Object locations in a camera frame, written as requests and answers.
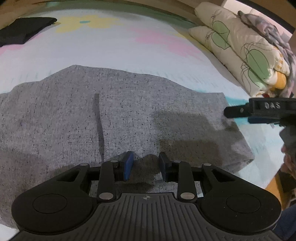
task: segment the pillowcase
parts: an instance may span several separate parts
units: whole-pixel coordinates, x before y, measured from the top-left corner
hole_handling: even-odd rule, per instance
[[[246,26],[233,12],[213,3],[202,2],[195,9],[195,14],[205,25],[219,33],[265,83],[276,85],[275,70],[289,76],[289,65],[280,51]]]
[[[199,26],[189,29],[189,33],[226,66],[250,96],[260,97],[269,90],[269,86],[259,79],[217,32],[207,26]]]

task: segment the folded shirt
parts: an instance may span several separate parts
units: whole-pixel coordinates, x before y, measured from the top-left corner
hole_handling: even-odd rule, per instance
[[[233,12],[213,3],[202,2],[195,13],[205,25],[220,34],[261,80],[275,87],[285,85],[277,83],[280,74],[276,72],[285,76],[290,74],[283,55],[264,37],[242,23]]]
[[[56,22],[56,18],[18,18],[0,30],[0,47],[9,44],[24,44],[45,27]]]

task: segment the green leaf pattern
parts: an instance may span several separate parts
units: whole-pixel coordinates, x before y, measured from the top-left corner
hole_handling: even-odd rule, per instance
[[[216,44],[218,47],[220,47],[224,50],[230,47],[230,45],[217,32],[214,32],[212,34],[212,40],[213,40],[214,44]]]
[[[227,41],[228,35],[230,33],[229,29],[221,21],[213,22],[213,29],[222,36],[222,38]]]
[[[247,52],[247,64],[262,80],[270,77],[269,64],[267,58],[263,53],[257,49],[252,49]]]
[[[262,80],[251,70],[248,70],[248,76],[250,78],[250,80],[257,85],[261,90],[263,90],[265,88],[264,83],[262,82]]]

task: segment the crosshair logo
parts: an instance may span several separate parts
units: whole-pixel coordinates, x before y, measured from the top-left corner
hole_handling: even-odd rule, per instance
[[[145,199],[145,200],[149,200],[150,198],[151,198],[151,197],[148,196],[148,195],[146,195],[146,196],[143,197],[143,199]]]

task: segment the wooden floor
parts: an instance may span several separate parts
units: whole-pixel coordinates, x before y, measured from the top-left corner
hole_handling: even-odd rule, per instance
[[[285,209],[287,207],[291,194],[283,192],[283,188],[281,186],[281,181],[278,174],[276,174],[275,177],[271,180],[266,190],[277,197],[277,199],[281,203],[282,209]]]

